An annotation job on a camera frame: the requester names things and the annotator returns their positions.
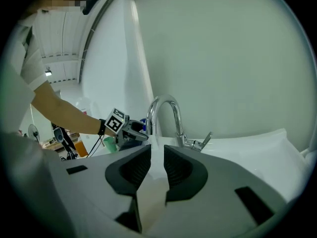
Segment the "ceiling light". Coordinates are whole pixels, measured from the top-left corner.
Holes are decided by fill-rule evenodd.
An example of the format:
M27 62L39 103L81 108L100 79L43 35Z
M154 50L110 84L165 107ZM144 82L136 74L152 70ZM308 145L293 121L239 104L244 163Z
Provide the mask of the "ceiling light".
M45 71L46 76L51 76L52 72L50 70Z

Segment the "faucet handle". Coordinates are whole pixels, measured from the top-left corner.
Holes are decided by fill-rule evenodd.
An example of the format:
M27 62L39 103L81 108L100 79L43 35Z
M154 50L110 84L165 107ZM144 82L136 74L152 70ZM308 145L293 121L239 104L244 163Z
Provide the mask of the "faucet handle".
M211 137L212 137L212 132L209 132L203 142L199 142L195 140L193 149L201 152L201 150L203 150L203 148L208 144L209 140L211 140Z

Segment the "person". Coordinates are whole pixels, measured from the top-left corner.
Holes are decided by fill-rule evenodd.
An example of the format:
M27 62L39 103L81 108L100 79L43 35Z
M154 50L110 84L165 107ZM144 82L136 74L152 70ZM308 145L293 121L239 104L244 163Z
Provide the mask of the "person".
M31 104L48 120L69 130L85 134L115 136L105 126L105 120L90 117L59 98L47 80L39 45L32 33L37 13L65 6L78 6L84 0L35 0L24 12L2 56L1 129L18 131L23 116Z

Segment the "white sleeve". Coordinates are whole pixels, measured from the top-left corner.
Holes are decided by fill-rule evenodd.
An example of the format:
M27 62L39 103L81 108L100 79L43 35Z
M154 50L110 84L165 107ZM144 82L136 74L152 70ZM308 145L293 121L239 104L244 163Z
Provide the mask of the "white sleeve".
M47 81L39 45L34 35L31 37L20 75L32 91Z

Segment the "white ceiling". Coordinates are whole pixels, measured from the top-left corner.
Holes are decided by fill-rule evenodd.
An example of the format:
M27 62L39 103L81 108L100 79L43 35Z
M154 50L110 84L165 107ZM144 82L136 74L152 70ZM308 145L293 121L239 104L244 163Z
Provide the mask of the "white ceiling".
M79 11L39 13L33 31L47 69L50 83L77 80L80 45L89 15Z

